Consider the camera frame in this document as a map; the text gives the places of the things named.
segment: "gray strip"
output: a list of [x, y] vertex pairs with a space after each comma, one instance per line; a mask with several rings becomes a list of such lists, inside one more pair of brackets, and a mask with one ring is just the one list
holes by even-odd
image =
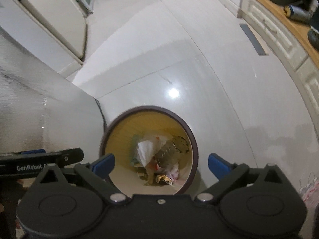
[[263, 47], [259, 43], [258, 39], [255, 37], [255, 35], [252, 33], [250, 28], [248, 27], [247, 24], [240, 24], [241, 29], [244, 31], [244, 33], [247, 35], [249, 38], [250, 42], [254, 46], [256, 52], [260, 56], [266, 55], [266, 52], [264, 51]]

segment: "round trash bin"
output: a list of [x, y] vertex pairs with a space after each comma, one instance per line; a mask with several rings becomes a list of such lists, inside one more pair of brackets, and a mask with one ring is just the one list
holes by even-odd
[[[163, 131], [181, 136], [189, 143], [189, 152], [179, 161], [179, 175], [173, 185], [145, 186], [136, 169], [130, 164], [132, 138], [149, 131]], [[124, 194], [180, 194], [192, 183], [198, 165], [195, 137], [178, 115], [157, 106], [141, 106], [121, 114], [107, 129], [101, 144], [100, 155], [113, 153], [115, 168], [110, 174], [113, 184]]]

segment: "brown rim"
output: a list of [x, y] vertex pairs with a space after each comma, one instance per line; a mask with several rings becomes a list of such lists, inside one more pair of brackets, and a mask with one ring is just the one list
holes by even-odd
[[127, 118], [130, 115], [133, 115], [135, 113], [138, 112], [147, 112], [147, 111], [154, 111], [154, 112], [159, 112], [159, 113], [163, 113], [169, 117], [171, 117], [172, 119], [174, 119], [175, 121], [177, 121], [185, 130], [186, 134], [188, 135], [189, 141], [192, 145], [192, 150], [193, 150], [193, 165], [192, 165], [192, 169], [190, 171], [189, 177], [186, 180], [186, 182], [184, 183], [183, 187], [176, 192], [176, 194], [183, 194], [191, 185], [192, 181], [194, 180], [196, 171], [197, 171], [197, 166], [198, 166], [198, 148], [197, 148], [197, 143], [195, 140], [195, 137], [190, 129], [190, 127], [186, 124], [186, 122], [179, 117], [177, 114], [175, 114], [174, 112], [166, 109], [166, 108], [162, 108], [162, 107], [158, 107], [158, 106], [139, 106], [139, 107], [135, 107], [135, 108], [131, 108], [128, 111], [122, 113], [120, 116], [118, 116], [112, 123], [111, 125], [107, 128], [106, 132], [103, 135], [102, 138], [102, 142], [101, 142], [101, 146], [100, 146], [100, 157], [102, 157], [105, 154], [105, 148], [106, 148], [106, 143], [110, 137], [110, 134], [112, 133], [112, 131], [114, 130], [114, 128], [125, 118]]

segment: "triangular cutout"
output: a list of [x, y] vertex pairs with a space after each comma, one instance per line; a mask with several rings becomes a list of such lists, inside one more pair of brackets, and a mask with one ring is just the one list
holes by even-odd
[[266, 178], [266, 182], [273, 182], [273, 183], [282, 183], [281, 179], [279, 178], [278, 174], [274, 170], [269, 170]]
[[54, 171], [49, 170], [47, 174], [42, 179], [41, 183], [50, 183], [50, 182], [57, 182], [58, 178], [56, 177]]

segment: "blue pad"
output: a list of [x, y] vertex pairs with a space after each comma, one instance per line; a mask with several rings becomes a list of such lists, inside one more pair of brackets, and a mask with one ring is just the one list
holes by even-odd
[[208, 168], [220, 180], [232, 171], [233, 165], [217, 154], [210, 154], [208, 157]]
[[105, 155], [91, 165], [92, 172], [98, 177], [105, 179], [113, 171], [115, 167], [115, 157], [114, 154]]
[[44, 149], [37, 149], [37, 150], [29, 150], [29, 151], [23, 151], [21, 152], [22, 155], [27, 155], [27, 154], [40, 154], [40, 153], [46, 153]]

